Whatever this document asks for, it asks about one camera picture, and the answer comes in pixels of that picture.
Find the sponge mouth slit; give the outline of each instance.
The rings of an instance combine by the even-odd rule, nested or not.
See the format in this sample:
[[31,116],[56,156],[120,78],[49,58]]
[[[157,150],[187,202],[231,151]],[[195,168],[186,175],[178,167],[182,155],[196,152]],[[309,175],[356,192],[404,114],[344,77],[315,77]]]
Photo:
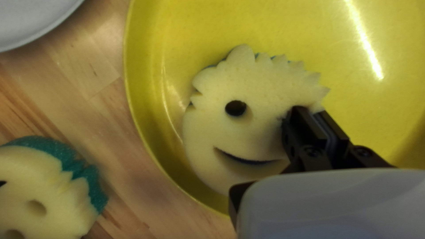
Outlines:
[[214,147],[214,149],[216,151],[218,151],[219,153],[221,153],[222,155],[224,155],[226,158],[230,158],[232,160],[235,160],[237,162],[240,163],[244,163],[244,164],[249,164],[249,165],[265,165],[268,163],[272,163],[272,162],[276,162],[278,161],[278,159],[273,159],[273,160],[251,160],[251,159],[244,159],[244,158],[240,158],[240,157],[236,157],[235,155],[232,155],[230,153],[227,153],[217,147]]

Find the wooden table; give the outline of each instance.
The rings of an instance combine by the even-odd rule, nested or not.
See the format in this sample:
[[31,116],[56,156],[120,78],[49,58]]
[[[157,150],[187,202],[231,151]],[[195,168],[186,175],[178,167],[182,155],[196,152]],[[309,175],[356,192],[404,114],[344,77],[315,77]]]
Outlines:
[[178,189],[150,158],[125,95],[128,0],[86,0],[42,38],[0,54],[0,144],[69,143],[102,171],[110,201],[86,239],[231,239],[230,220]]

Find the sponge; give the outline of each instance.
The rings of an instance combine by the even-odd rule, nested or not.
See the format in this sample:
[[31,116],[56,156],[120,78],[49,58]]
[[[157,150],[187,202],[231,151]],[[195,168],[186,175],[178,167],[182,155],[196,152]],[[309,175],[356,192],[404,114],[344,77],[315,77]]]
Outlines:
[[57,140],[27,136],[0,147],[0,238],[79,239],[108,202],[99,172]]
[[185,152],[196,175],[227,195],[234,184],[280,173],[289,164],[281,121],[295,105],[323,110],[329,89],[319,78],[302,62],[254,54],[248,45],[201,70],[183,119]]

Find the white plate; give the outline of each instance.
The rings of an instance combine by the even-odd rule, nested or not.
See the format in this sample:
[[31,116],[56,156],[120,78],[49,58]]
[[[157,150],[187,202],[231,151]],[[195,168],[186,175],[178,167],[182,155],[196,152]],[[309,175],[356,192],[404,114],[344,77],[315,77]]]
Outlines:
[[0,52],[27,44],[64,21],[84,0],[0,0]]

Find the yellow plate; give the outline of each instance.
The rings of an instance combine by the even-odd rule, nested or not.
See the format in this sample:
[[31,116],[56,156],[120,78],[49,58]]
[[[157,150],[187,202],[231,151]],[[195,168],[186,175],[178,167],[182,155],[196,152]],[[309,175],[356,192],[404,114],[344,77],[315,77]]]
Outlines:
[[353,143],[425,168],[424,13],[418,0],[133,0],[124,61],[134,122],[164,172],[226,214],[227,198],[192,173],[179,135],[192,77],[247,43],[321,72],[324,106]]

